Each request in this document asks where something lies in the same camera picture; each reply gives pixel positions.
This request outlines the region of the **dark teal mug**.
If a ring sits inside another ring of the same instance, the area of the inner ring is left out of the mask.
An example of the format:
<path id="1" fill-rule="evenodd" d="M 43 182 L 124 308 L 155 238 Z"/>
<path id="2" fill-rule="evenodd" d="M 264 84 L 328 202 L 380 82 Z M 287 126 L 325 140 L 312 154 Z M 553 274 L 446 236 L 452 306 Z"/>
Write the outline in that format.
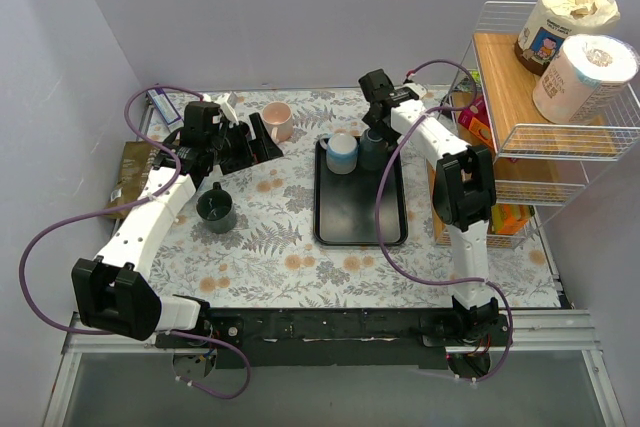
<path id="1" fill-rule="evenodd" d="M 358 164 L 367 171 L 383 169 L 388 162 L 388 142 L 372 129 L 363 132 L 359 141 Z"/>

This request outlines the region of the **pink mug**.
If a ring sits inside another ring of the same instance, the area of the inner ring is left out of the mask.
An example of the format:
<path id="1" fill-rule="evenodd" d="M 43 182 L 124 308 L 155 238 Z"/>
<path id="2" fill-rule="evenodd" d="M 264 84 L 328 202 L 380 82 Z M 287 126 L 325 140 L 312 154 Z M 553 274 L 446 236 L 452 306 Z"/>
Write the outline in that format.
<path id="1" fill-rule="evenodd" d="M 262 121 L 272 140 L 281 143 L 293 135 L 293 114 L 284 102 L 267 104 L 262 111 Z"/>

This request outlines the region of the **blue white mug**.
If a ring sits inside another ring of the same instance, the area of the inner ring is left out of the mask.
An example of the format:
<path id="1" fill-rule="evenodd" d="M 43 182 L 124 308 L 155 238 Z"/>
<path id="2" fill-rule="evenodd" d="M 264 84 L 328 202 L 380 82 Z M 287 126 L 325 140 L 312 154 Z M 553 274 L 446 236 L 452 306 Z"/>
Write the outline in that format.
<path id="1" fill-rule="evenodd" d="M 347 133 L 336 133 L 320 140 L 320 146 L 326 151 L 327 168 L 338 175 L 353 172 L 358 159 L 358 142 Z"/>

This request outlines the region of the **dark grey mug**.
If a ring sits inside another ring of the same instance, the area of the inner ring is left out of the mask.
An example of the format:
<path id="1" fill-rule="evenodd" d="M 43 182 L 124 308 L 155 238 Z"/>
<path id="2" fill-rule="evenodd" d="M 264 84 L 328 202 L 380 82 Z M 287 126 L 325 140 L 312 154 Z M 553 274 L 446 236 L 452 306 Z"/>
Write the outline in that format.
<path id="1" fill-rule="evenodd" d="M 235 204 L 220 182 L 215 182 L 198 198 L 196 212 L 205 227 L 215 234 L 225 234 L 237 223 Z"/>

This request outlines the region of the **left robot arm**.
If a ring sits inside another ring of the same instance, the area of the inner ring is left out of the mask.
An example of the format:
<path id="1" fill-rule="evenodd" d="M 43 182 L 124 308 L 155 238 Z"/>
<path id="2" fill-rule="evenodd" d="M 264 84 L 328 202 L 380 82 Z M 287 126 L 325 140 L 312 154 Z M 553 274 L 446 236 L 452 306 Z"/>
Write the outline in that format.
<path id="1" fill-rule="evenodd" d="M 178 330 L 188 345 L 205 345 L 213 333 L 204 316 L 208 302 L 159 296 L 148 283 L 153 260 L 177 215 L 213 168 L 229 174 L 282 157 L 277 133 L 257 113 L 243 122 L 226 104 L 188 103 L 183 126 L 165 139 L 153 161 L 141 205 L 93 259 L 80 259 L 72 269 L 82 323 L 136 340 Z"/>

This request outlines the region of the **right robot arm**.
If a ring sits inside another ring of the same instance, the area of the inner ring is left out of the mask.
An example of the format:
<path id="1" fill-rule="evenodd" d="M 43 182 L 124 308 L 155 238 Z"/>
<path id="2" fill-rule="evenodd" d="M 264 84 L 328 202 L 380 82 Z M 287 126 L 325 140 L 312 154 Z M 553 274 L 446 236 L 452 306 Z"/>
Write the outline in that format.
<path id="1" fill-rule="evenodd" d="M 452 307 L 427 326 L 426 335 L 475 344 L 499 319 L 498 295 L 488 280 L 487 237 L 496 204 L 491 153 L 451 133 L 424 106 L 416 84 L 396 87 L 377 69 L 361 77 L 359 86 L 369 104 L 364 123 L 396 147 L 383 175 L 408 143 L 434 171 L 431 203 L 449 233 L 454 278 L 440 283 L 451 288 Z"/>

